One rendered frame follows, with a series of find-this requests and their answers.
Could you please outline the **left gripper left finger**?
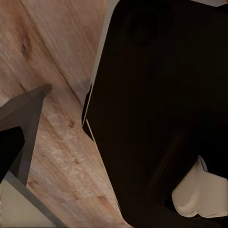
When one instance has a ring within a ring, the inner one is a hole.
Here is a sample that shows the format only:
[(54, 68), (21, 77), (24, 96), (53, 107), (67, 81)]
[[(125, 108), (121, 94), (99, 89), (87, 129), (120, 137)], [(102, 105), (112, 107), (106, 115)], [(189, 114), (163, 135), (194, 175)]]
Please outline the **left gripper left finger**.
[(25, 144), (20, 126), (0, 132), (0, 183)]

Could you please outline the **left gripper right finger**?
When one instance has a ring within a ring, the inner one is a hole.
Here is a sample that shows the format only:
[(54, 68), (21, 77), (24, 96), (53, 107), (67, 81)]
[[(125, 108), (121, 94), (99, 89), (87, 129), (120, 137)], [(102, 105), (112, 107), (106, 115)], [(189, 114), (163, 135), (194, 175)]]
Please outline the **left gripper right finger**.
[(228, 164), (228, 128), (217, 126), (213, 137), (213, 144)]

